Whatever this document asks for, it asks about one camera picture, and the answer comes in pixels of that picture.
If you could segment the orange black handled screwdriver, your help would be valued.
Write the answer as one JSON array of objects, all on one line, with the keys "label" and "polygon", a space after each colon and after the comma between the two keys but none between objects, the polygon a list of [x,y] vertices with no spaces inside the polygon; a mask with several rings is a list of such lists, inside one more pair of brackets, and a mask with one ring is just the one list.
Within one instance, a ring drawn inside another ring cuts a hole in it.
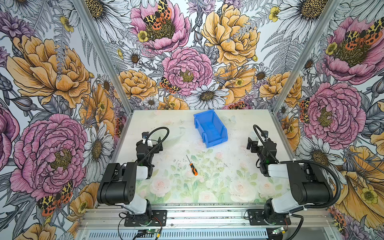
[{"label": "orange black handled screwdriver", "polygon": [[191,170],[192,170],[193,175],[194,175],[194,176],[197,176],[197,175],[198,175],[198,171],[197,171],[197,169],[195,168],[194,164],[190,161],[189,157],[188,157],[188,156],[186,156],[186,157],[187,157],[187,159],[188,159],[188,161],[189,161],[189,163],[190,163],[190,167],[191,167]]}]

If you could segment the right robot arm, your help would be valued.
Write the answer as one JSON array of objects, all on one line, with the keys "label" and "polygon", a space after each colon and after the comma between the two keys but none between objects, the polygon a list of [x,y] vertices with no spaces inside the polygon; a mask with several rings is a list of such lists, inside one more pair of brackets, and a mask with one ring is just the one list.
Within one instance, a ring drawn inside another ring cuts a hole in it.
[{"label": "right robot arm", "polygon": [[263,210],[249,213],[251,221],[264,221],[266,225],[289,222],[290,214],[307,208],[326,208],[332,205],[336,194],[333,193],[323,170],[329,168],[315,162],[285,161],[278,162],[277,144],[270,139],[248,138],[247,150],[259,157],[256,166],[267,178],[287,180],[289,190],[277,198],[268,199]]}]

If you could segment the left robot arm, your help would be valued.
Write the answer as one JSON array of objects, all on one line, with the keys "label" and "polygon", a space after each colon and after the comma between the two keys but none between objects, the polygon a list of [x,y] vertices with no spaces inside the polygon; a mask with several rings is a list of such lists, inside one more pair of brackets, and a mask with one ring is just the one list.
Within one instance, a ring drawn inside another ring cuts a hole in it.
[{"label": "left robot arm", "polygon": [[100,182],[97,201],[127,211],[125,225],[148,226],[155,218],[150,201],[136,194],[136,183],[149,180],[153,175],[154,154],[163,150],[162,139],[137,142],[138,162],[108,164]]}]

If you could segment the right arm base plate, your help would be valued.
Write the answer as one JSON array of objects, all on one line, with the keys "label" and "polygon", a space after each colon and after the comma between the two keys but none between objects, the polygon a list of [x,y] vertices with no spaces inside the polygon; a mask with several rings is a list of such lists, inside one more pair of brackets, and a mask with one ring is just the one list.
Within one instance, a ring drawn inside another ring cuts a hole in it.
[{"label": "right arm base plate", "polygon": [[246,219],[251,226],[289,226],[291,219],[285,214],[266,214],[262,209],[249,209],[246,211]]}]

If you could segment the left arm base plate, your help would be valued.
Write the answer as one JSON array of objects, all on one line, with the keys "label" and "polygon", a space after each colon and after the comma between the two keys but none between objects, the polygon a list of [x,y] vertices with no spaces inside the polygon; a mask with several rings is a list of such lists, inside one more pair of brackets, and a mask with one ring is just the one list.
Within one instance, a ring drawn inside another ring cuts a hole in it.
[{"label": "left arm base plate", "polygon": [[125,218],[125,227],[164,227],[167,222],[168,211],[152,210],[141,215],[128,214]]}]

